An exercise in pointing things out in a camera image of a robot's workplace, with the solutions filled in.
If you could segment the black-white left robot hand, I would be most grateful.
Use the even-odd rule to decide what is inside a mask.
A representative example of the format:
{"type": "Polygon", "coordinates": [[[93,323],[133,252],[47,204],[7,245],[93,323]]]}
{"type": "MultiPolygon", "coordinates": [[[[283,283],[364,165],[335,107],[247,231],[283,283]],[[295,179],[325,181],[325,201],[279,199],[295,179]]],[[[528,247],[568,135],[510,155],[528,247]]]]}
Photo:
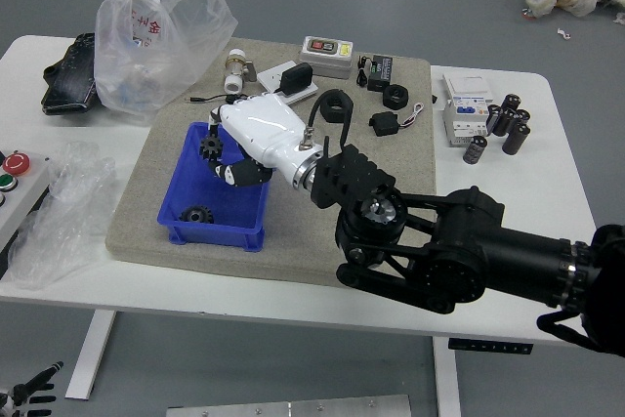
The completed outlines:
{"type": "Polygon", "coordinates": [[[10,390],[1,391],[2,416],[51,416],[48,408],[33,408],[33,405],[51,403],[56,400],[53,395],[40,395],[40,392],[51,391],[54,385],[50,380],[63,369],[62,361],[39,372],[25,383],[14,385],[10,390]]]}

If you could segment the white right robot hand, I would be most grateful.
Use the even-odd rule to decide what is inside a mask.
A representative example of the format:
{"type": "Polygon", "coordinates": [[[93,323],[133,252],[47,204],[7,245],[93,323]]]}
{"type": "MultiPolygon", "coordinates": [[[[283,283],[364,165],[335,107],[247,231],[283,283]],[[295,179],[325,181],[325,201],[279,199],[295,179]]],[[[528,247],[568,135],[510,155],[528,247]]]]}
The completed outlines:
{"type": "Polygon", "coordinates": [[[311,190],[322,146],[313,141],[313,127],[276,94],[264,93],[210,113],[209,135],[200,153],[211,170],[228,185],[247,187],[271,179],[279,170],[295,189],[311,190]],[[239,145],[244,158],[225,164],[219,131],[226,131],[239,145]]]}

